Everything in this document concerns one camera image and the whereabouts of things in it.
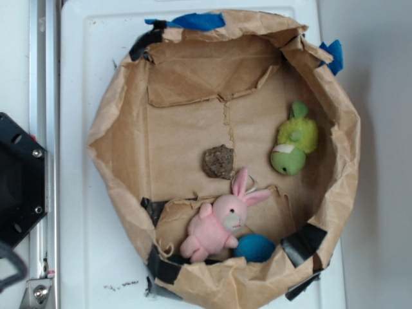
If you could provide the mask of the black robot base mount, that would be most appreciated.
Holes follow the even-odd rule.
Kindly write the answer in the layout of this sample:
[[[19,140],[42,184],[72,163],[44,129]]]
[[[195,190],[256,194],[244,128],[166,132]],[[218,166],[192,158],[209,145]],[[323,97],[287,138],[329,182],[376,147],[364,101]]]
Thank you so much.
[[[1,241],[15,248],[46,215],[46,150],[1,113]]]

